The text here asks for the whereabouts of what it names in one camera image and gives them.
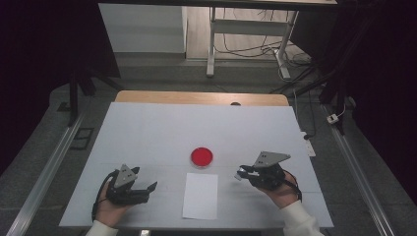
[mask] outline white table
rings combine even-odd
[[[131,208],[119,227],[131,229],[264,230],[283,227],[279,210],[248,181],[233,176],[252,165],[261,150],[288,153],[281,162],[297,176],[303,204],[321,227],[332,227],[328,209],[289,106],[112,103],[60,226],[91,226],[90,212],[103,178],[120,168],[140,166],[133,189],[154,181],[147,204]],[[190,163],[194,148],[209,148],[206,169]],[[217,219],[182,217],[187,173],[218,175]]]

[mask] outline human hand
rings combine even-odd
[[[293,177],[290,173],[287,171],[285,172],[285,179],[292,184],[296,185],[297,182],[295,180],[295,177]],[[288,185],[282,184],[279,188],[270,191],[266,189],[258,188],[260,191],[266,193],[268,197],[279,207],[284,208],[287,207],[295,202],[298,201],[297,193]]]
[[[104,185],[103,190],[100,193],[95,220],[98,220],[99,222],[113,228],[122,218],[126,210],[132,206],[118,206],[108,200],[105,197],[108,183],[109,182]]]

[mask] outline red circular object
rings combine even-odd
[[[191,153],[191,160],[199,167],[206,167],[212,161],[212,153],[205,147],[198,147]]]

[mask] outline dark curtain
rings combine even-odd
[[[42,118],[50,93],[68,84],[75,69],[119,72],[92,1],[1,1],[0,31],[2,173]]]

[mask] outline wooden board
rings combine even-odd
[[[239,102],[241,105],[252,106],[288,106],[288,100],[282,94],[187,91],[122,90],[117,94],[115,101],[207,105],[230,105],[232,102]]]

